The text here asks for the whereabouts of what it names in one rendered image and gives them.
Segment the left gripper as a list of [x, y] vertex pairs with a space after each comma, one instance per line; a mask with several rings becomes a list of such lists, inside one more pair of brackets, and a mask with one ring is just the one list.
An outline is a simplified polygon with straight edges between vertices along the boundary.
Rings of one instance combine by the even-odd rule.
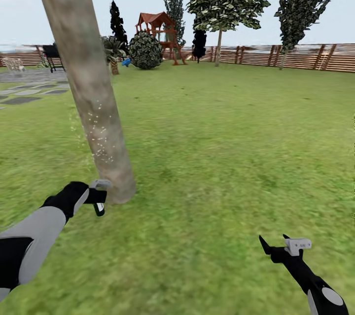
[[87, 204], [93, 204], [93, 203], [104, 203], [105, 199], [107, 197], [107, 191], [103, 190], [95, 190], [92, 189], [93, 191], [93, 197], [90, 201], [87, 202]]

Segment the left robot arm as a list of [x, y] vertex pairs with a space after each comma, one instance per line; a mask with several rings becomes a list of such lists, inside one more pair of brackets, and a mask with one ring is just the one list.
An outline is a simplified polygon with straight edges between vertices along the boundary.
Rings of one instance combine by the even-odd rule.
[[104, 203], [111, 180], [93, 179], [87, 187], [70, 184], [27, 218], [0, 233], [0, 303], [18, 285], [36, 276], [70, 217], [84, 204]]

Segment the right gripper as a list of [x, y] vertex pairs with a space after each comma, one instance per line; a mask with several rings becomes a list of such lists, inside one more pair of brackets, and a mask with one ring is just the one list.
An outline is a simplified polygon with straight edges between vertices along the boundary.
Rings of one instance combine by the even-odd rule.
[[295, 271], [297, 271], [298, 268], [307, 267], [310, 269], [310, 267], [307, 266], [305, 262], [302, 260], [303, 257], [302, 249], [298, 250], [299, 256], [292, 256], [288, 251], [284, 249], [284, 247], [269, 246], [261, 236], [259, 236], [259, 240], [265, 250], [265, 253], [267, 255], [271, 254], [271, 259], [273, 263], [278, 263], [278, 262], [283, 263], [292, 276], [295, 273]]

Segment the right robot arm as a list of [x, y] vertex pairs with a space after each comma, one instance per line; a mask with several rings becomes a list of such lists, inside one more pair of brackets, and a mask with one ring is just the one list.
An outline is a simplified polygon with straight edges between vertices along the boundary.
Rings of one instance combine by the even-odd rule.
[[284, 236], [285, 247], [269, 246], [261, 236], [259, 240], [265, 253], [271, 254], [273, 263], [283, 263], [304, 293], [308, 295], [311, 315], [349, 315], [343, 298], [321, 277], [316, 276], [302, 260], [303, 249], [312, 247], [310, 239]]

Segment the pesticide atomizer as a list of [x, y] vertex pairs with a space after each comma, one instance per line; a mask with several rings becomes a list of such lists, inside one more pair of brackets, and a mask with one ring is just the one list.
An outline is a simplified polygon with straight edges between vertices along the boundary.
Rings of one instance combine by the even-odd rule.
[[102, 203], [93, 203], [93, 207], [98, 217], [104, 215], [105, 209]]

